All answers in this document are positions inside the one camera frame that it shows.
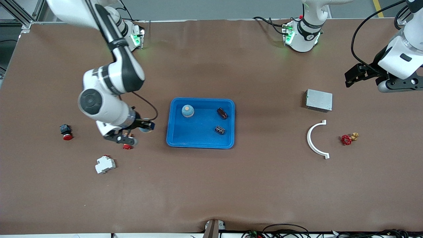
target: red knob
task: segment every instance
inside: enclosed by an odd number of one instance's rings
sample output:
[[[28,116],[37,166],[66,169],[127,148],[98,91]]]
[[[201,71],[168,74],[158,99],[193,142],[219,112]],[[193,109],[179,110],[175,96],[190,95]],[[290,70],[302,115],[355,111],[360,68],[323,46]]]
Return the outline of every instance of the red knob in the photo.
[[[65,141],[70,141],[70,140],[72,140],[72,138],[73,138],[72,135],[69,135],[69,134],[63,135],[63,140],[65,140]]]
[[[344,145],[351,145],[352,140],[351,140],[351,137],[349,135],[343,135],[342,138],[341,138],[341,142]]]
[[[128,144],[124,144],[123,149],[132,149],[132,146],[130,146]]]

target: white curved bracket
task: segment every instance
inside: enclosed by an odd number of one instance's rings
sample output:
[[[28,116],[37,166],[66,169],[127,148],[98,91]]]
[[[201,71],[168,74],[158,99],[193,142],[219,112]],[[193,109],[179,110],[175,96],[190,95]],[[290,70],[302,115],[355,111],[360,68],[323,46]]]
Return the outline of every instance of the white curved bracket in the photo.
[[[321,123],[317,123],[316,125],[314,125],[314,126],[312,126],[309,130],[308,130],[308,133],[307,133],[307,142],[308,142],[308,145],[310,146],[310,148],[314,151],[314,152],[316,152],[317,154],[319,154],[319,155],[323,155],[324,156],[324,159],[325,160],[327,160],[327,159],[329,159],[329,153],[325,153],[325,152],[322,152],[322,151],[320,151],[320,150],[318,150],[314,145],[313,145],[313,142],[311,142],[311,132],[313,131],[313,129],[316,127],[316,126],[320,126],[320,125],[326,125],[326,120],[323,120]]]

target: silver metal box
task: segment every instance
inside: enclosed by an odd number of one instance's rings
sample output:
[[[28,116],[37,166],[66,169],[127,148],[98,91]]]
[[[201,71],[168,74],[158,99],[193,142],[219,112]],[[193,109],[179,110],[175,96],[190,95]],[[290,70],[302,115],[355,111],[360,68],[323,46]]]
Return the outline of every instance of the silver metal box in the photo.
[[[307,89],[305,92],[305,107],[321,112],[332,111],[332,94]]]

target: white robotic arm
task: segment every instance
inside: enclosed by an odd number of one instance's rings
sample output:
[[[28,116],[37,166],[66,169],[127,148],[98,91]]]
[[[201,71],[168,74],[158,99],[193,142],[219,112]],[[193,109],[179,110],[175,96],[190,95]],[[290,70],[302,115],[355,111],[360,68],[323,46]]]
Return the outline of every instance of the white robotic arm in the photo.
[[[131,54],[113,16],[96,0],[47,0],[52,11],[63,21],[98,29],[112,52],[114,62],[87,71],[83,77],[84,90],[78,98],[80,110],[96,120],[100,133],[107,140],[135,145],[134,138],[122,130],[140,127],[153,130],[154,123],[119,99],[119,95],[134,92],[143,85],[144,71]]]
[[[413,18],[367,64],[357,64],[345,73],[346,86],[373,77],[380,92],[423,90],[423,77],[417,69],[423,65],[423,0],[407,0]]]
[[[304,15],[283,26],[285,45],[298,52],[307,52],[317,44],[320,30],[328,18],[326,5],[341,5],[353,0],[302,0]]]

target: blue tray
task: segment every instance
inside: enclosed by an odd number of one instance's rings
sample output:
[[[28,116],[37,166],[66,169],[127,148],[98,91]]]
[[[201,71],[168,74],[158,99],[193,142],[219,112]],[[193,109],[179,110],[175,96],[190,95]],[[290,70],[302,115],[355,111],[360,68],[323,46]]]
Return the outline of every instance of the blue tray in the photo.
[[[191,105],[194,115],[186,118],[182,107]],[[223,119],[216,110],[222,108],[228,118]],[[220,135],[216,126],[226,132]],[[230,99],[177,97],[170,103],[166,142],[172,147],[230,149],[235,141],[235,103]]]

